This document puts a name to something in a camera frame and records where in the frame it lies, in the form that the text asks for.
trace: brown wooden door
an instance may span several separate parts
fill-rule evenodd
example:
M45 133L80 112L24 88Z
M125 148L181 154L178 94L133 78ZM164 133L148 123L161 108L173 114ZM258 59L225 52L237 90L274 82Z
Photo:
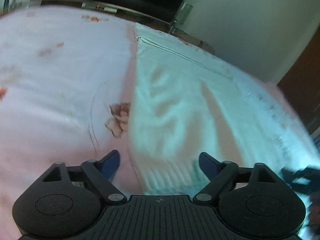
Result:
M313 133L320 126L320 28L278 86Z

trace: crosshair symbol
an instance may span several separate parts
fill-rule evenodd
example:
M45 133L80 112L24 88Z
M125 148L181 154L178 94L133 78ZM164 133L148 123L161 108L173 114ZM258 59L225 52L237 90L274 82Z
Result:
M164 201L164 199L163 199L163 198L158 198L156 201L157 201L158 203L162 203L162 202Z

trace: bed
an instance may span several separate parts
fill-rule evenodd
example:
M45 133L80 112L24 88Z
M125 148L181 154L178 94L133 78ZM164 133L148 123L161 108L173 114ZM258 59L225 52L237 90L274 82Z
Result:
M266 163L279 174L320 156L275 85L166 33L47 6L0 19L0 238L18 239L14 201L52 163L117 149L130 194L194 194L196 161ZM308 200L300 196L306 206ZM303 228L300 236L309 239Z

